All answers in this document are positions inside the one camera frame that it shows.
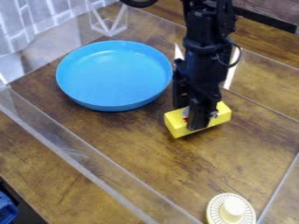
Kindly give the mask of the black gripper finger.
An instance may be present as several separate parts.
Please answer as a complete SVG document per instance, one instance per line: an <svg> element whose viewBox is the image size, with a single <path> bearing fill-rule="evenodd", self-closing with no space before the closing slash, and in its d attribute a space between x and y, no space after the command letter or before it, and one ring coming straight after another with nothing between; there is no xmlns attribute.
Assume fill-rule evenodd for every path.
<svg viewBox="0 0 299 224"><path fill-rule="evenodd" d="M176 109L190 105L190 85L179 73L172 76L172 105Z"/></svg>
<svg viewBox="0 0 299 224"><path fill-rule="evenodd" d="M215 118L219 113L216 106L218 103L211 100L190 100L190 112L187 121L188 130L200 130L208 127L211 119Z"/></svg>

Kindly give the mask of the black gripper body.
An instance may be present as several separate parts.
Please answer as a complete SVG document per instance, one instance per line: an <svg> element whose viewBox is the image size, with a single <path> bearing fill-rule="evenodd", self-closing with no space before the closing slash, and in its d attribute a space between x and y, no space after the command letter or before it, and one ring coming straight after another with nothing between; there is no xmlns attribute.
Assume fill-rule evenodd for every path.
<svg viewBox="0 0 299 224"><path fill-rule="evenodd" d="M227 79L232 45L220 42L202 46L194 41L184 40L184 59L176 59L175 72L182 75L190 85L190 100L199 102L211 100L219 102L220 83Z"/></svg>

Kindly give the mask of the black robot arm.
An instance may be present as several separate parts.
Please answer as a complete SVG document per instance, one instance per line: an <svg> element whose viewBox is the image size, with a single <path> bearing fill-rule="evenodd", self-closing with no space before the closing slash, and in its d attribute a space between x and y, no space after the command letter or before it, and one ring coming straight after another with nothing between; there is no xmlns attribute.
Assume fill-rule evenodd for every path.
<svg viewBox="0 0 299 224"><path fill-rule="evenodd" d="M208 127L218 116L220 83L239 63L231 58L239 45L230 38L236 15L232 0L182 0L186 23L184 57L174 61L172 105L187 107L187 129Z"/></svg>

